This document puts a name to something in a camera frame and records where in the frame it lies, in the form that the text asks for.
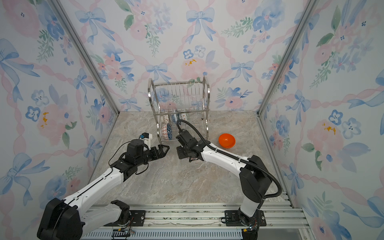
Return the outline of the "green pattern bowl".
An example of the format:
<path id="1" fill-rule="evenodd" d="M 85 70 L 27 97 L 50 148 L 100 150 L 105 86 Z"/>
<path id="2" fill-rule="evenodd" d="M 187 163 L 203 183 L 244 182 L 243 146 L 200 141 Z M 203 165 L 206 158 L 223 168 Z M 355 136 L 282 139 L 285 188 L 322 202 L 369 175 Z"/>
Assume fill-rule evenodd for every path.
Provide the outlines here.
<path id="1" fill-rule="evenodd" d="M 184 121 L 189 121 L 189 115 L 187 113 L 181 113 L 180 118 Z"/>

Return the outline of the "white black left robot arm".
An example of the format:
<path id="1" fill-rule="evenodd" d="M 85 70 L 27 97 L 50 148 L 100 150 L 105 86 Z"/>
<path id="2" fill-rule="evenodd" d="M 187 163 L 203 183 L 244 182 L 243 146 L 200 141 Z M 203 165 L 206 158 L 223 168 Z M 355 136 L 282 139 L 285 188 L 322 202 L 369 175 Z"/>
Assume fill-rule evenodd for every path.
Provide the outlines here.
<path id="1" fill-rule="evenodd" d="M 40 240 L 79 240 L 104 225 L 122 227 L 132 223 L 130 206 L 122 201 L 111 201 L 107 206 L 90 212 L 89 209 L 106 193 L 138 175 L 138 168 L 164 158 L 170 147 L 151 147 L 150 139 L 134 139 L 127 150 L 94 181 L 81 190 L 60 200 L 50 200 L 44 210 L 37 237 Z"/>

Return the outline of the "red geometric pattern bowl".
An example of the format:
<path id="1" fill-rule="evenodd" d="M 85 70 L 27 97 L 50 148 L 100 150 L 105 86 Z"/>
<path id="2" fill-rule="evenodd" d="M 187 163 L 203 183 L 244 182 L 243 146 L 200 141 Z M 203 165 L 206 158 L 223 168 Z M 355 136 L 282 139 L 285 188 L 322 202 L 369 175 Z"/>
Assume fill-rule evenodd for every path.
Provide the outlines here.
<path id="1" fill-rule="evenodd" d="M 169 140 L 169 133 L 168 133 L 168 125 L 167 124 L 162 126 L 161 136 L 162 136 L 163 141 Z"/>

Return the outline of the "blue geometric pattern bowl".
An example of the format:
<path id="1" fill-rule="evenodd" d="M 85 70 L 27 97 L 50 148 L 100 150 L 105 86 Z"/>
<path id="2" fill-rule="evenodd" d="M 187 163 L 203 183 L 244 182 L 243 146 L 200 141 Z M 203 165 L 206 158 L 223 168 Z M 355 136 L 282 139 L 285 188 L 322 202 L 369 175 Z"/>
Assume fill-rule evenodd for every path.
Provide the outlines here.
<path id="1" fill-rule="evenodd" d="M 169 123 L 167 124 L 167 136 L 168 136 L 168 140 L 173 139 L 172 125 Z"/>

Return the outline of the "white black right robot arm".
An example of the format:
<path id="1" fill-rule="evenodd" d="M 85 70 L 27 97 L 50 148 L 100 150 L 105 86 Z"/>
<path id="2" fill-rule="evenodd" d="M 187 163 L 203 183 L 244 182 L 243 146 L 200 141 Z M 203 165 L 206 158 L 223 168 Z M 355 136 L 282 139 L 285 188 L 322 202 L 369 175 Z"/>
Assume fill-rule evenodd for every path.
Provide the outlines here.
<path id="1" fill-rule="evenodd" d="M 267 198 L 267 191 L 275 182 L 262 160 L 253 155 L 244 158 L 233 155 L 211 144 L 205 139 L 197 140 L 187 130 L 180 130 L 176 136 L 181 144 L 177 147 L 180 159 L 201 160 L 224 168 L 240 179 L 244 195 L 238 214 L 239 221 L 247 227 L 261 221 L 261 206 Z"/>

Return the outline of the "orange plastic bowl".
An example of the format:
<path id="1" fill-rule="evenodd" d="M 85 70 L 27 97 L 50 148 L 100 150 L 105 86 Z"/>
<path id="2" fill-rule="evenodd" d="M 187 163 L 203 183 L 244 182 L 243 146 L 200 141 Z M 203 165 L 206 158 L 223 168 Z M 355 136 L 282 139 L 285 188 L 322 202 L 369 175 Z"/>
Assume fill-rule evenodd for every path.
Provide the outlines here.
<path id="1" fill-rule="evenodd" d="M 235 137 L 228 133 L 221 134 L 218 138 L 218 141 L 220 146 L 225 149 L 230 149 L 236 144 Z"/>

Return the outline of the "maroon white pattern bowl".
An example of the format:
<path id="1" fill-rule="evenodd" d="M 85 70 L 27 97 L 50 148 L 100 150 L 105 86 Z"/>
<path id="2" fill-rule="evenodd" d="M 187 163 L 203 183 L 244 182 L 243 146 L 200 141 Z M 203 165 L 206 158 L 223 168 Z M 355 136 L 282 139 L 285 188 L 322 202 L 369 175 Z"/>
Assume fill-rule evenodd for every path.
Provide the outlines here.
<path id="1" fill-rule="evenodd" d="M 170 123 L 170 118 L 168 114 L 162 115 L 162 120 L 165 125 Z"/>

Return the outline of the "steel wire dish rack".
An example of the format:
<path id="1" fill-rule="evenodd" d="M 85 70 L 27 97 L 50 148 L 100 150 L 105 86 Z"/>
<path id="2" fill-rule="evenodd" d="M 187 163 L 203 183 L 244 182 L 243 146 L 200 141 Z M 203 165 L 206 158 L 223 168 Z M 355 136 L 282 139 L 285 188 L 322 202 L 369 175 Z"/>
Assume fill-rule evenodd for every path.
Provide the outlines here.
<path id="1" fill-rule="evenodd" d="M 175 141 L 179 127 L 172 123 L 171 114 L 187 113 L 191 123 L 205 138 L 209 138 L 209 110 L 211 89 L 206 77 L 191 79 L 187 82 L 158 83 L 148 81 L 148 98 L 157 125 L 157 136 L 160 143 Z M 173 139 L 163 141 L 162 126 L 165 125 L 162 115 L 168 114 L 172 125 Z"/>

